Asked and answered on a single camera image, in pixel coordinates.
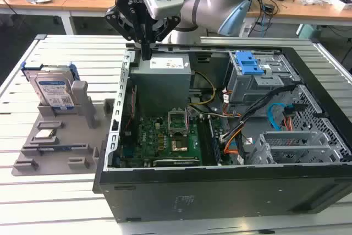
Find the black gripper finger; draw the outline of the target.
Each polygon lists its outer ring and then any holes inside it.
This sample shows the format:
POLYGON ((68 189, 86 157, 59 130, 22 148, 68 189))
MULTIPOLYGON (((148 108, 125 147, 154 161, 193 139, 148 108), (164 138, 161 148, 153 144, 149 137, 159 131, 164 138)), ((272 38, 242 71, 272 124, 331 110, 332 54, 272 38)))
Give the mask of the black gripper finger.
POLYGON ((147 60, 145 31, 142 28, 135 7, 126 7, 121 11, 118 6, 114 6, 107 11, 105 20, 126 40, 134 41, 135 45, 141 50, 142 59, 144 61, 147 60))
POLYGON ((156 42, 161 42, 178 24, 180 18, 171 16, 160 20, 146 20, 146 59, 150 60, 156 42))

